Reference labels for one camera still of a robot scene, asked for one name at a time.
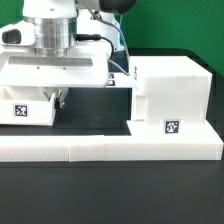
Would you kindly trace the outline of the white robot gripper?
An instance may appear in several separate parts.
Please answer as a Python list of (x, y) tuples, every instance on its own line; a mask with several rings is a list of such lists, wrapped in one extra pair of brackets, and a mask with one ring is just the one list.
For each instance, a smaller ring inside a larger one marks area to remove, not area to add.
[(42, 87), (47, 100), (56, 93), (55, 108), (62, 109), (67, 88), (101, 88), (109, 79), (111, 45), (106, 41), (80, 42), (64, 57), (41, 57), (29, 47), (0, 48), (0, 85)]

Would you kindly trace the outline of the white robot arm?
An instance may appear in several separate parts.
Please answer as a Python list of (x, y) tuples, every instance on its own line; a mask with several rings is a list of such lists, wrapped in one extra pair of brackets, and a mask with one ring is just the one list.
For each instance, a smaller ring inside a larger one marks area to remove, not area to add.
[(78, 11), (124, 14), (137, 0), (24, 0), (23, 19), (0, 28), (0, 91), (14, 101), (63, 102), (71, 87), (102, 88), (112, 55), (77, 32)]

